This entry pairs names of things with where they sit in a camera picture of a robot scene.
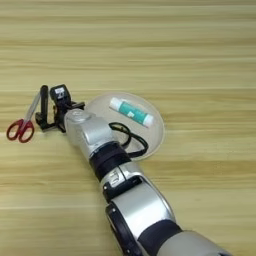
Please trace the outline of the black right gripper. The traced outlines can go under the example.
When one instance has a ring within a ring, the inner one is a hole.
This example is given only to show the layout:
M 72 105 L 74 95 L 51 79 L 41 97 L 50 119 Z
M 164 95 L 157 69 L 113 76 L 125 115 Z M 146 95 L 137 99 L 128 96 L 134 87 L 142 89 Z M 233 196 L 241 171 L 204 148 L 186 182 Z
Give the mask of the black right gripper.
M 54 102 L 54 123 L 47 122 L 47 116 L 42 112 L 37 112 L 35 114 L 35 121 L 40 129 L 45 132 L 56 126 L 62 133 L 66 132 L 64 117 L 69 110 L 81 109 L 84 110 L 85 102 L 73 102 L 71 100 L 62 99 Z

